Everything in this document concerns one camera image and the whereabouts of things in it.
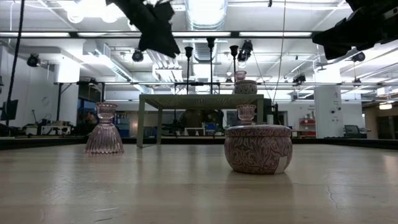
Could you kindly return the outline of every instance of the small table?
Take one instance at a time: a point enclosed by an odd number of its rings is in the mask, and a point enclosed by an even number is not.
[[[238,105],[257,105],[257,124],[263,124],[264,95],[139,95],[137,147],[144,145],[145,103],[159,110],[157,144],[162,141],[163,110],[236,109]]]

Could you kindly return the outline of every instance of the ceiling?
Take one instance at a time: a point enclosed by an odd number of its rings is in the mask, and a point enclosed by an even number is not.
[[[207,10],[213,2],[204,0],[203,5]],[[74,1],[41,1],[27,0],[24,14],[25,31],[131,31],[125,17],[120,17],[116,22],[103,22],[102,18],[96,17],[94,12],[79,23],[72,23],[68,19],[68,10]],[[347,3],[341,0],[288,0],[284,13],[284,2],[274,0],[272,7],[267,7],[268,1],[250,0],[229,0],[226,10],[224,27],[222,30],[228,31],[322,31],[333,27],[344,17],[348,17],[352,11]],[[173,31],[188,31],[190,23],[187,21],[187,10],[184,1],[174,1],[176,10],[172,19]],[[0,31],[16,31],[19,23],[20,4],[14,1],[0,1]],[[215,82],[225,82],[227,72],[233,72],[233,60],[230,56],[229,46],[242,46],[242,39],[230,39],[220,37],[217,44],[215,60],[213,61],[213,76]],[[314,63],[322,55],[322,48],[313,44],[310,39],[252,39],[254,52],[245,67],[248,79],[258,82],[292,82],[294,76],[304,73],[307,82],[312,82],[314,73]],[[90,55],[85,52],[87,43],[94,43],[97,48],[102,48],[106,44],[111,49],[111,58],[116,61],[123,70],[130,74],[135,82],[166,82],[162,75],[154,75],[153,61],[144,52],[142,62],[133,62],[132,53],[138,46],[139,39],[23,39],[21,44],[24,47],[59,47],[64,52],[71,55],[74,60],[80,62],[82,66],[81,76],[95,77],[98,81],[120,82],[117,76],[103,64],[92,60]],[[178,46],[182,53],[177,57],[181,71],[181,80],[176,78],[174,82],[183,81],[187,77],[187,60],[184,47],[193,45],[192,39],[177,39]],[[338,66],[342,80],[352,82],[354,76],[361,77],[363,82],[394,82],[398,80],[398,72],[394,58],[397,58],[397,42],[386,45],[377,45],[375,48],[365,51],[366,60],[357,63],[355,69],[353,62],[342,60]],[[52,58],[52,54],[46,55],[46,60],[51,63],[58,63],[59,55]],[[197,65],[191,67],[191,78],[208,77],[210,65]],[[280,86],[279,90],[294,89],[294,87]],[[377,86],[362,88],[358,93],[373,93]],[[302,91],[311,92],[312,88]]]

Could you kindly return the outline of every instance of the desk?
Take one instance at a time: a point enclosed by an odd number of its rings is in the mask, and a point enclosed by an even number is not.
[[[145,104],[159,110],[157,144],[161,143],[163,110],[236,109],[238,105],[257,105],[257,124],[263,124],[264,95],[140,95],[137,147],[143,147]]]

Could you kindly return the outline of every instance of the computer monitor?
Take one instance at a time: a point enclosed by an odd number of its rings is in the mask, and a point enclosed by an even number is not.
[[[15,120],[17,116],[18,100],[12,100],[10,103],[2,104],[0,121]]]

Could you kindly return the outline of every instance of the table leg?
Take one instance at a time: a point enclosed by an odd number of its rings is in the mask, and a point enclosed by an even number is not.
[[[163,108],[159,107],[159,111],[157,112],[157,139],[156,139],[156,144],[162,144],[162,117],[163,117]]]
[[[257,100],[257,124],[264,124],[264,99]]]
[[[144,146],[144,116],[145,100],[139,100],[137,147],[140,148]]]

